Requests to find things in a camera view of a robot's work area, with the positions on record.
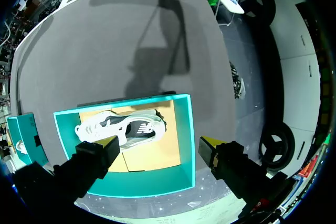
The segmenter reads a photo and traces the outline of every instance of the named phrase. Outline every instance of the cardboard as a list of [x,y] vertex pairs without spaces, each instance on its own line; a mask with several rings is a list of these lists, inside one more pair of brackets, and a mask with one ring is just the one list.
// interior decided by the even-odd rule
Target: cardboard
[[[136,172],[142,170],[163,169],[181,164],[178,149],[176,119],[173,101],[165,101],[136,106],[113,108],[119,115],[127,115],[137,110],[156,109],[164,117],[167,130],[163,137],[154,143],[136,146],[120,153],[109,168],[109,172]],[[104,110],[79,113],[81,122]]]

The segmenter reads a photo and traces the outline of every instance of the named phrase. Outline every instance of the black wheel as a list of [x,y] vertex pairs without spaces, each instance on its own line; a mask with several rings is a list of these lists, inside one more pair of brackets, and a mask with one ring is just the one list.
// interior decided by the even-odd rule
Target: black wheel
[[265,125],[259,143],[261,162],[269,170],[279,171],[286,167],[294,155],[295,139],[288,126]]

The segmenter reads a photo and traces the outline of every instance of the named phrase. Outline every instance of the white chair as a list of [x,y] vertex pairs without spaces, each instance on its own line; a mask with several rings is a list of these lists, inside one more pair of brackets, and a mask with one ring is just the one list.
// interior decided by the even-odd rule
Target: white chair
[[231,0],[219,0],[218,1],[217,8],[216,8],[216,13],[215,13],[215,18],[217,17],[217,13],[218,13],[220,3],[222,3],[229,12],[233,13],[230,22],[227,23],[227,24],[219,24],[220,26],[229,26],[232,23],[232,20],[233,20],[233,17],[235,15],[235,13],[237,13],[237,14],[243,14],[244,13],[244,10],[238,4],[239,0],[236,0],[236,1],[237,1],[237,4],[235,4]]

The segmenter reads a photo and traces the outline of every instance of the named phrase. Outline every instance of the cable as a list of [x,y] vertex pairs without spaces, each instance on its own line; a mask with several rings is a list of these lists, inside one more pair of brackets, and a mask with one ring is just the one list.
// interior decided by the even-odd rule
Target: cable
[[9,31],[9,34],[8,34],[7,39],[5,39],[4,42],[1,43],[0,47],[2,47],[3,44],[6,43],[6,41],[8,41],[9,37],[11,36],[11,31],[10,31],[11,29],[9,28],[9,26],[7,25],[6,22],[4,22],[4,23],[5,23],[5,25],[6,25],[7,29],[8,29],[8,31]]

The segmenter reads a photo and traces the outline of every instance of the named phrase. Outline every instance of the floor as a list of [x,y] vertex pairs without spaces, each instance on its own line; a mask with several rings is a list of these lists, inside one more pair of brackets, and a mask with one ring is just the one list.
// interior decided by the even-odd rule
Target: floor
[[236,141],[249,158],[259,163],[258,147],[265,122],[265,101],[258,52],[248,26],[236,17],[230,26],[220,26],[229,60],[244,80],[246,94],[236,99]]

